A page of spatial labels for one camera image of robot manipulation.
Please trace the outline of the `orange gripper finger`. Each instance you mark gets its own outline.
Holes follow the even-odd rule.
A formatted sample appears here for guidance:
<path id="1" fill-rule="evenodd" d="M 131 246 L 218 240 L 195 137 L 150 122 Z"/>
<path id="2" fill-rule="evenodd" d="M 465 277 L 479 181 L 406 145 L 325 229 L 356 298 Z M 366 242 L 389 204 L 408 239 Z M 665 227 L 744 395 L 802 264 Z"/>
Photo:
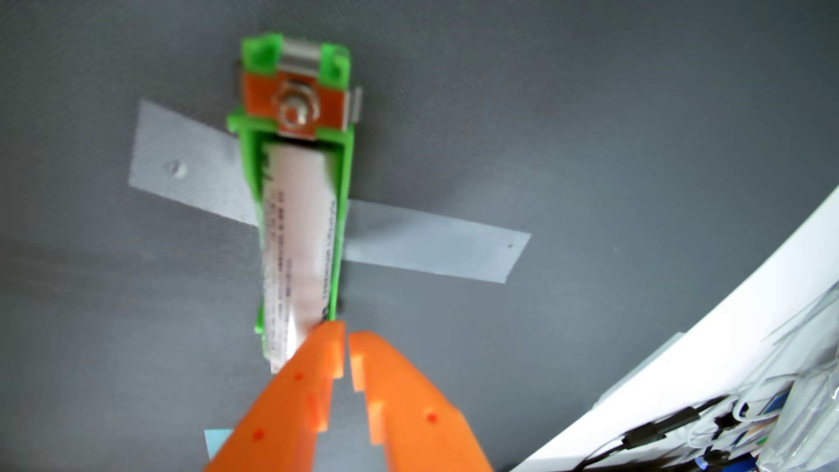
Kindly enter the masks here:
<path id="1" fill-rule="evenodd" d="M 351 379 L 387 471 L 492 471 L 465 416 L 384 338 L 349 334 Z"/>
<path id="2" fill-rule="evenodd" d="M 205 471 L 311 471 L 328 429 L 333 381 L 344 374 L 346 328 L 322 323 L 269 381 Z"/>

